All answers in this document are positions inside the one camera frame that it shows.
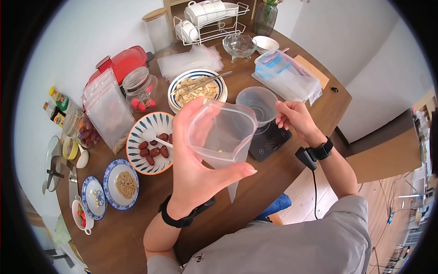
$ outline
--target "wooden table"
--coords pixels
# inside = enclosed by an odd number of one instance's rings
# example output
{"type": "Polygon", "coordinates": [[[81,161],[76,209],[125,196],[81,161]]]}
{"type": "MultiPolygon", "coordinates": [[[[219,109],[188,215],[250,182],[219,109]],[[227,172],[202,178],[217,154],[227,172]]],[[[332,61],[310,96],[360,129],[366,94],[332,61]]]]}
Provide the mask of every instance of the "wooden table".
{"type": "MultiPolygon", "coordinates": [[[[331,135],[351,101],[350,94],[325,67],[297,44],[276,31],[271,37],[280,44],[280,49],[290,48],[288,55],[301,55],[330,79],[323,95],[310,108],[310,113],[319,129],[325,135],[331,135]],[[332,87],[338,88],[339,92],[333,92],[332,87]]],[[[244,88],[263,86],[251,77],[255,68],[254,59],[259,56],[257,52],[251,59],[240,58],[231,64],[231,56],[223,49],[222,39],[208,41],[205,45],[215,45],[220,52],[224,64],[222,72],[233,71],[232,75],[225,78],[228,87],[227,102],[235,103],[236,96],[244,88]]],[[[190,48],[176,45],[178,52],[189,51],[190,48]]],[[[172,113],[166,97],[169,83],[161,77],[156,60],[150,63],[150,73],[157,76],[158,92],[162,93],[154,111],[172,113]]],[[[258,173],[240,181],[233,204],[227,189],[223,189],[215,196],[216,204],[197,216],[190,227],[181,231],[175,245],[181,263],[187,262],[192,254],[225,234],[244,228],[297,178],[305,166],[295,157],[295,152],[300,146],[306,147],[306,143],[297,138],[294,131],[292,134],[292,139],[261,163],[248,155],[247,162],[258,173]]],[[[90,175],[96,176],[102,183],[108,164],[117,158],[127,158],[125,150],[115,156],[104,142],[99,142],[89,153],[88,165],[78,170],[79,189],[84,179],[90,175]]],[[[139,175],[139,179],[140,193],[136,204],[127,211],[118,211],[109,205],[104,218],[94,222],[90,236],[79,230],[73,221],[67,182],[63,181],[58,186],[57,196],[65,223],[74,244],[93,274],[146,272],[143,234],[157,214],[159,204],[172,193],[173,169],[154,176],[139,175]]]]}

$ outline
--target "black wristband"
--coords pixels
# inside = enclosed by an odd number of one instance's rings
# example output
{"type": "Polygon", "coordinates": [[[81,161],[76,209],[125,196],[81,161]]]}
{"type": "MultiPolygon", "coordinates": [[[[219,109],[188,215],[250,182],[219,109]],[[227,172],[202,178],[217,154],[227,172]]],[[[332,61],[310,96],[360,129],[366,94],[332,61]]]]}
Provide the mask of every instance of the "black wristband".
{"type": "Polygon", "coordinates": [[[161,216],[163,218],[163,221],[173,227],[176,228],[185,228],[188,227],[189,225],[191,225],[191,223],[193,222],[193,217],[196,215],[195,214],[195,210],[192,210],[189,214],[189,216],[181,218],[179,220],[174,220],[172,219],[168,214],[167,214],[167,203],[169,202],[170,198],[172,197],[172,194],[170,194],[169,196],[167,196],[167,198],[164,200],[164,202],[160,205],[160,207],[158,208],[158,212],[161,212],[161,216]]]}
{"type": "Polygon", "coordinates": [[[314,162],[317,160],[324,160],[330,155],[330,151],[333,148],[333,143],[329,137],[327,137],[327,142],[325,144],[320,145],[317,148],[307,148],[310,157],[314,162]]]}

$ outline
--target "yellow bowl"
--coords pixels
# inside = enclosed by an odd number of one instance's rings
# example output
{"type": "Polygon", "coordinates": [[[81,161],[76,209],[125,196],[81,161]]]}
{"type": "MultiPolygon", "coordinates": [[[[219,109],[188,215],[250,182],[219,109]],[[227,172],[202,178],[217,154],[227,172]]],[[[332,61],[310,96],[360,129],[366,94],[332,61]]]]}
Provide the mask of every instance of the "yellow bowl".
{"type": "Polygon", "coordinates": [[[76,158],[76,154],[78,153],[79,147],[78,147],[78,143],[76,143],[75,141],[73,141],[72,138],[67,137],[64,140],[64,144],[62,146],[62,156],[64,158],[66,158],[67,160],[73,160],[74,158],[76,158]],[[68,155],[68,147],[71,143],[71,151],[70,154],[68,155]]]}

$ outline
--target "cutting board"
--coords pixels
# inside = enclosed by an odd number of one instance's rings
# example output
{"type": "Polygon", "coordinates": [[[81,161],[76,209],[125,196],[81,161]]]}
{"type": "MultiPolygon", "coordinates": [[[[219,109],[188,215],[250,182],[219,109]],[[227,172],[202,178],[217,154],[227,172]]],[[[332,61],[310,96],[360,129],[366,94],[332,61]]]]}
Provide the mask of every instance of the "cutting board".
{"type": "Polygon", "coordinates": [[[317,77],[319,79],[319,81],[321,82],[322,90],[325,89],[325,86],[329,82],[329,79],[327,78],[327,76],[325,76],[322,72],[320,72],[317,68],[315,68],[314,65],[310,64],[309,61],[304,59],[301,55],[297,55],[294,58],[294,60],[297,61],[298,63],[300,63],[301,65],[303,65],[303,67],[308,69],[311,73],[313,73],[313,75],[315,75],[315,77],[317,77]]]}

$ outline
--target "metal tongs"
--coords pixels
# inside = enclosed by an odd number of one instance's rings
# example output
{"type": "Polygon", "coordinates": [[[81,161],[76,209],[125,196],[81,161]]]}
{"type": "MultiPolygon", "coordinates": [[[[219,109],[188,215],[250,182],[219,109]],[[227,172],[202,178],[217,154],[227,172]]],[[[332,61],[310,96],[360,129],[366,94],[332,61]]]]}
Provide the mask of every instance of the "metal tongs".
{"type": "Polygon", "coordinates": [[[213,82],[214,80],[216,80],[216,79],[219,78],[219,77],[223,77],[223,76],[230,75],[232,72],[233,72],[233,71],[227,71],[227,72],[225,72],[225,73],[222,73],[222,74],[219,74],[219,75],[216,75],[216,76],[213,76],[213,77],[208,77],[207,79],[201,81],[200,83],[187,84],[187,85],[181,86],[181,87],[179,87],[178,89],[174,90],[174,91],[172,92],[172,94],[176,94],[176,92],[177,92],[178,90],[180,90],[180,89],[184,89],[184,88],[189,87],[189,86],[192,86],[191,89],[198,89],[198,88],[201,88],[201,87],[203,87],[203,86],[205,86],[205,85],[207,85],[207,84],[213,82]]]}

